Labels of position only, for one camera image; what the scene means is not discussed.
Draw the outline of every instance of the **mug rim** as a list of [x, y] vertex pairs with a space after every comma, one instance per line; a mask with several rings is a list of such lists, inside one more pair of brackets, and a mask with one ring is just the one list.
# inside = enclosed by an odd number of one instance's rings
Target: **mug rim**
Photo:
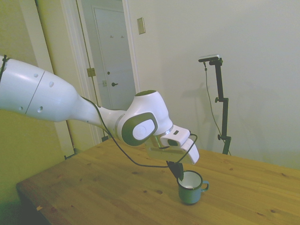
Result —
[[183, 171], [183, 173], [184, 173], [184, 172], [193, 172], [193, 173], [196, 173], [196, 174], [201, 178], [201, 183], [200, 183], [197, 187], [188, 188], [188, 187], [182, 186], [182, 185], [179, 183], [179, 178], [177, 178], [177, 184], [178, 184], [181, 188], [186, 189], [186, 190], [197, 190], [197, 189], [199, 189], [199, 188], [202, 186], [202, 184], [203, 184], [203, 178], [202, 178], [202, 176], [200, 175], [200, 173], [198, 173], [198, 172], [196, 172], [196, 171], [193, 171], [193, 170], [185, 170], [185, 171]]

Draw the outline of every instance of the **door hinge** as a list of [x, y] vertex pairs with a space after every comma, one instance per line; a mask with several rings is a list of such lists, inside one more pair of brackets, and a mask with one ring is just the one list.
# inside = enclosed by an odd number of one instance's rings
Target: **door hinge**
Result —
[[87, 68], [88, 71], [88, 77], [96, 76], [95, 68]]

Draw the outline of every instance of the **door frame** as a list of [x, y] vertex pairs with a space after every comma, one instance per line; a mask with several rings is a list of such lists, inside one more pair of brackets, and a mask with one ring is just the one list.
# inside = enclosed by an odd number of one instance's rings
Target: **door frame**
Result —
[[[79, 78], [79, 83], [80, 83], [82, 92], [84, 93], [86, 98], [92, 100], [95, 103], [98, 100], [98, 104], [101, 105], [101, 97], [100, 97], [98, 85], [95, 85], [95, 91], [94, 91], [94, 86], [93, 86], [92, 80], [88, 77], [88, 72], [87, 72], [87, 68], [89, 68], [89, 61], [88, 61], [87, 54], [89, 54], [91, 68], [94, 67], [94, 63], [93, 63], [93, 59], [92, 59], [92, 55], [91, 55], [90, 42], [88, 40], [84, 18], [82, 18], [83, 19], [82, 28], [83, 28], [83, 32], [84, 32], [84, 38], [86, 40], [86, 48], [85, 48], [85, 42], [83, 39], [79, 15], [78, 15], [78, 11], [77, 11], [76, 1], [75, 0], [60, 0], [60, 2], [61, 2], [61, 7], [62, 7], [64, 17], [65, 17], [67, 32], [69, 34], [69, 40], [70, 40], [70, 46], [72, 49], [72, 54], [73, 54], [74, 60], [77, 65], [76, 69], [78, 70], [78, 78]], [[94, 79], [94, 83], [97, 83], [96, 77], [93, 77], [92, 79]], [[93, 139], [94, 144], [101, 143], [102, 142], [101, 138], [104, 137], [103, 130], [101, 128], [93, 126], [93, 125], [90, 125], [90, 129], [91, 129], [92, 139]]]
[[[89, 68], [88, 57], [90, 60], [90, 66], [92, 68], [94, 67], [94, 61], [91, 54], [91, 46], [89, 42], [89, 36], [87, 32], [85, 19], [82, 16], [81, 23], [80, 23], [79, 14], [78, 14], [79, 11], [80, 15], [83, 15], [82, 0], [60, 0], [60, 2], [65, 17], [65, 21], [66, 21], [67, 31], [69, 33], [73, 57], [76, 61], [77, 69], [79, 71], [79, 80], [80, 80], [81, 88], [86, 97], [95, 101], [94, 98], [95, 94], [92, 91], [94, 90], [94, 87], [88, 77], [87, 70], [86, 70], [87, 68]], [[137, 60], [135, 56], [134, 39], [132, 33], [132, 25], [130, 20], [128, 0], [123, 0], [123, 10], [125, 16], [126, 30], [128, 35], [129, 51], [130, 51], [130, 58], [131, 58], [131, 64], [133, 70], [133, 77], [135, 82], [135, 90], [138, 93], [140, 92], [140, 83], [138, 77]], [[94, 83], [98, 84], [97, 77], [95, 76], [93, 78], [94, 78]], [[101, 96], [100, 96], [98, 85], [96, 85], [95, 89], [98, 98], [98, 103], [101, 105]], [[102, 142], [101, 137], [103, 137], [103, 133], [101, 132], [101, 129], [92, 126], [92, 133], [93, 133], [92, 138], [94, 142], [101, 143]]]

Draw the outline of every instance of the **black cable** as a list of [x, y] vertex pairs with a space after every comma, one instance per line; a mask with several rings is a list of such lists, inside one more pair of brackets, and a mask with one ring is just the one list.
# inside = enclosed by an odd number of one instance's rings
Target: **black cable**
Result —
[[2, 78], [2, 74], [4, 72], [4, 67], [5, 67], [5, 63], [9, 60], [10, 58], [6, 58], [6, 55], [4, 55], [4, 58], [2, 59], [3, 63], [1, 66], [1, 71], [0, 71], [0, 82], [1, 82], [1, 78]]
[[214, 113], [213, 113], [213, 111], [212, 111], [212, 105], [211, 105], [210, 93], [209, 93], [209, 91], [208, 91], [208, 85], [207, 85], [207, 68], [206, 68], [206, 64], [205, 64], [205, 62], [203, 62], [203, 64], [204, 64], [204, 68], [205, 68], [205, 81], [206, 81], [206, 90], [207, 90], [208, 98], [209, 98], [209, 100], [210, 100], [210, 111], [211, 111], [212, 118], [214, 119], [215, 125], [217, 126], [217, 129], [218, 129], [218, 131], [219, 131], [219, 134], [220, 134], [220, 136], [221, 136], [221, 131], [220, 131], [220, 128], [219, 128], [219, 126], [218, 126], [218, 124], [217, 124], [217, 122], [216, 122], [216, 119], [215, 119]]
[[138, 166], [143, 166], [143, 167], [154, 167], [154, 168], [170, 168], [171, 166], [175, 166], [175, 165], [177, 165], [178, 163], [180, 163], [182, 160], [183, 160], [183, 158], [189, 153], [189, 151], [192, 149], [192, 147], [193, 147], [193, 145], [195, 144], [195, 142], [197, 141], [197, 139], [198, 139], [198, 137], [197, 137], [197, 135], [194, 135], [194, 134], [190, 134], [190, 136], [195, 136], [196, 138], [195, 138], [195, 140], [194, 140], [194, 142], [193, 142], [193, 144], [191, 145], [191, 147], [188, 149], [188, 151], [183, 155], [183, 157], [181, 157], [181, 159], [179, 159], [176, 163], [174, 163], [173, 165], [165, 165], [165, 166], [163, 166], [163, 165], [144, 165], [144, 164], [140, 164], [140, 163], [137, 163], [137, 162], [135, 162], [122, 148], [121, 148], [121, 146], [119, 146], [119, 144], [117, 143], [117, 141], [115, 140], [115, 138], [113, 137], [113, 135], [111, 134], [111, 132], [108, 130], [108, 128], [107, 128], [107, 126], [105, 125], [105, 123], [104, 123], [104, 121], [103, 121], [103, 118], [102, 118], [102, 116], [101, 116], [101, 113], [100, 113], [100, 111], [99, 111], [99, 109], [98, 109], [98, 107], [96, 106], [96, 104], [95, 103], [93, 103], [92, 101], [90, 101], [89, 99], [87, 99], [87, 98], [84, 98], [84, 97], [82, 97], [83, 99], [85, 99], [85, 100], [87, 100], [88, 102], [90, 102], [94, 107], [95, 107], [95, 109], [96, 109], [96, 111], [97, 111], [97, 113], [98, 113], [98, 116], [99, 116], [99, 118], [100, 118], [100, 120], [101, 120], [101, 122], [102, 122], [102, 124], [103, 124], [103, 126], [104, 126], [104, 128], [105, 128], [105, 132], [113, 139], [113, 141], [115, 142], [115, 144], [118, 146], [118, 148], [126, 155], [126, 157], [127, 158], [129, 158], [129, 160], [131, 161], [131, 162], [133, 162], [134, 164], [136, 164], [136, 165], [138, 165]]

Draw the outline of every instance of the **mug handle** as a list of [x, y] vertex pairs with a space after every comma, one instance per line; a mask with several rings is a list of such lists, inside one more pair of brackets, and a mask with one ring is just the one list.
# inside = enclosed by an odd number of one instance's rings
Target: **mug handle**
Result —
[[201, 192], [207, 191], [208, 188], [210, 187], [210, 183], [208, 181], [206, 181], [206, 180], [203, 181], [203, 184], [207, 184], [207, 187], [205, 189], [201, 189]]

